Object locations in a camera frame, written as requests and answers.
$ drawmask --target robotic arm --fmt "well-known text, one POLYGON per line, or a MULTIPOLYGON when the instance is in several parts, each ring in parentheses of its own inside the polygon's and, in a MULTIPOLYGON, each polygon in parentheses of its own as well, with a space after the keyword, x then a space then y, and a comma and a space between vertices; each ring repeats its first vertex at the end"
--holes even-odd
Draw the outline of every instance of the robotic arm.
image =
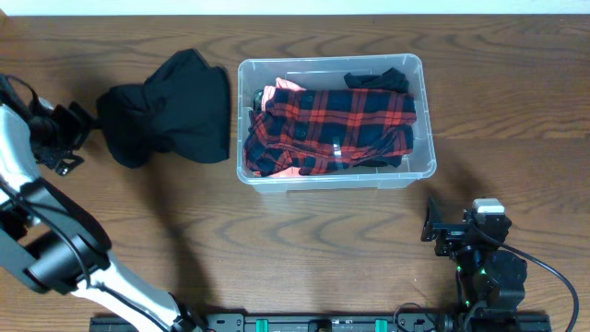
POLYGON ((526 261, 514 253, 540 264, 568 286, 574 311, 567 331, 575 324, 579 304, 572 284, 503 243, 512 222, 497 199, 476 199, 459 224, 443 223, 434 201, 429 201, 421 240, 436 241, 435 254, 457 264, 459 305, 452 312, 419 306, 409 311, 407 304, 417 305, 405 303, 393 316, 193 315, 168 292, 153 288, 125 267, 100 224, 41 177, 38 163, 64 176, 83 162, 73 151, 97 126, 78 105, 52 108, 31 91, 33 102, 25 106, 7 77, 0 75, 0 264, 34 291, 71 293, 123 318, 92 319, 92 332, 550 331, 545 314, 516 311, 525 297, 526 261), (50 230, 28 245, 19 244, 40 222, 50 230))

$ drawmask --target wire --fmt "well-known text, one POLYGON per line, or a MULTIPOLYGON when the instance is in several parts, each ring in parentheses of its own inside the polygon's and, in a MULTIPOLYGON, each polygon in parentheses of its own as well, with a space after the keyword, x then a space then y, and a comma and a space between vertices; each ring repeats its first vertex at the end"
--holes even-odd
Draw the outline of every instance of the wire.
POLYGON ((88 268, 84 264, 84 260, 82 258, 82 254, 80 253, 79 250, 77 250, 77 248, 74 245, 74 243, 72 242, 72 240, 70 240, 70 238, 64 233, 64 231, 60 230, 59 227, 55 226, 55 224, 52 221, 50 221, 49 219, 45 218, 45 216, 43 216, 41 213, 37 212, 24 197, 17 196, 15 194, 12 194, 10 192, 10 189, 8 189, 8 187, 6 186, 5 183, 0 182, 0 189, 16 205, 20 206, 25 211, 27 211, 27 213, 29 213, 31 216, 33 216, 33 217, 41 220, 41 222, 43 222, 44 224, 46 224, 47 227, 49 227, 55 233, 55 235, 57 235, 57 237, 59 237, 60 240, 62 240, 65 243, 65 245, 74 254, 74 257, 76 258, 76 261, 79 264, 80 269, 82 270, 82 274, 84 275, 84 280, 86 281, 86 289, 90 288, 90 273, 89 273, 88 268))
MULTIPOLYGON (((396 324, 396 325, 397 325, 397 327, 398 327, 399 329, 401 329, 403 332, 408 332, 408 331, 407 331, 405 328, 403 328, 401 325, 399 325, 399 324, 397 323, 397 313, 399 313, 399 310, 400 310, 401 308, 403 308, 403 307, 405 307, 405 306, 409 306, 409 305, 414 305, 414 306, 417 306, 419 309, 422 309, 422 307, 421 307, 419 304, 417 304, 417 303, 414 303, 414 302, 406 302, 406 303, 404 303, 404 304, 402 304, 402 305, 400 305, 400 306, 398 306, 398 307, 397 307, 397 309, 395 310, 395 313, 394 313, 394 324, 396 324)), ((435 322, 432 320, 432 318, 431 318, 431 317, 430 317, 428 314, 426 314, 426 313, 424 313, 424 315, 425 315, 425 316, 426 316, 426 318, 428 318, 428 320, 430 320, 430 321, 431 321, 431 323, 434 325, 434 329, 436 329, 436 323, 435 323, 435 322)))
POLYGON ((150 322, 154 323, 154 325, 156 325, 163 332, 170 332, 170 330, 166 326, 164 326, 160 321, 158 321, 158 319, 152 317, 151 315, 149 315, 148 313, 146 313, 145 311, 143 311, 141 308, 139 308, 135 304, 129 302, 123 295, 119 294, 115 290, 112 290, 112 289, 106 287, 103 283, 99 283, 97 285, 93 285, 92 288, 93 289, 96 289, 96 290, 99 290, 99 291, 104 291, 107 294, 111 295, 113 298, 115 298, 116 300, 118 300, 122 304, 126 305, 129 309, 132 309, 135 312, 137 312, 138 314, 143 315, 150 322))
POLYGON ((480 309, 480 308, 485 308, 487 306, 488 305, 486 304, 486 302, 482 300, 482 301, 475 303, 473 305, 473 307, 471 307, 471 309, 467 313, 467 316, 465 317, 465 320, 463 321, 463 332, 467 332, 467 328, 469 327, 469 322, 471 321, 471 318, 473 318, 473 315, 476 313, 476 310, 480 309))
POLYGON ((573 287, 573 285, 571 284, 571 282, 569 280, 567 280, 567 278, 565 278, 560 271, 556 270, 553 267, 550 267, 549 265, 547 265, 546 263, 544 263, 543 261, 534 258, 532 255, 529 255, 525 252, 522 252, 516 248, 511 247, 508 244, 504 244, 501 243, 491 237, 488 236, 488 234, 486 234, 485 232, 483 232, 477 224, 473 223, 473 228, 476 230, 476 232, 479 234, 479 236, 481 236, 481 238, 483 238, 484 240, 486 240, 487 242, 500 246, 508 251, 511 251, 517 255, 520 255, 526 259, 528 259, 531 262, 534 262, 535 264, 539 265, 540 267, 545 268, 547 271, 551 272, 553 275, 555 275, 555 277, 557 277, 559 280, 561 280, 561 282, 563 282, 565 284, 565 286, 567 286, 568 290, 570 290, 570 293, 572 294, 572 299, 573 299, 573 312, 572 312, 572 318, 570 319, 570 324, 568 324, 568 327, 565 329, 566 332, 571 332, 573 330, 573 326, 575 325, 575 321, 578 319, 578 313, 580 312, 580 302, 578 300, 578 294, 575 291, 575 288, 573 287))

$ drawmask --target plastic bin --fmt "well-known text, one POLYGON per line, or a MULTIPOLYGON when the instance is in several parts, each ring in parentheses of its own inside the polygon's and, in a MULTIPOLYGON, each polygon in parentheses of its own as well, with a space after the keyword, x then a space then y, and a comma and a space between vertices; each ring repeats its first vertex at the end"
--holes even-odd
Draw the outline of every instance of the plastic bin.
POLYGON ((424 87, 422 62, 414 54, 391 54, 297 59, 251 59, 238 69, 238 177, 258 192, 288 190, 377 187, 404 188, 416 180, 432 176, 436 157, 432 143, 431 119, 424 87), (274 85, 276 77, 293 81, 306 89, 347 89, 344 75, 381 75, 387 69, 406 74, 409 92, 414 94, 418 120, 414 130, 414 150, 399 167, 355 167, 325 175, 292 178, 256 177, 243 164, 243 142, 248 137, 254 92, 274 85))

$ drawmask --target pink fabric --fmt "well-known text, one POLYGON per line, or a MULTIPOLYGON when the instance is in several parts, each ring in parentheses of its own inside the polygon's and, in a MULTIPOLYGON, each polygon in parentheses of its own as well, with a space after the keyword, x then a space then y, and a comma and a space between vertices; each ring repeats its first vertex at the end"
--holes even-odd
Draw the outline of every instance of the pink fabric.
POLYGON ((291 81, 287 81, 286 79, 277 77, 277 84, 274 87, 273 86, 265 86, 265 92, 262 95, 262 110, 263 111, 266 111, 266 102, 270 101, 275 96, 275 90, 277 88, 292 89, 294 91, 305 90, 304 88, 298 86, 297 84, 295 84, 291 81))

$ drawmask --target plaid shirt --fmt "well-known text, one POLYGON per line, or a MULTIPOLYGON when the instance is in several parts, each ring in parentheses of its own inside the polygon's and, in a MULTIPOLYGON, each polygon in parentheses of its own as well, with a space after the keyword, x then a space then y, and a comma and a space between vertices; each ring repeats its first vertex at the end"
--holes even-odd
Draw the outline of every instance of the plaid shirt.
POLYGON ((267 176, 288 167, 300 175, 347 169, 412 151, 414 98, 381 89, 277 89, 265 112, 250 113, 246 167, 267 176))

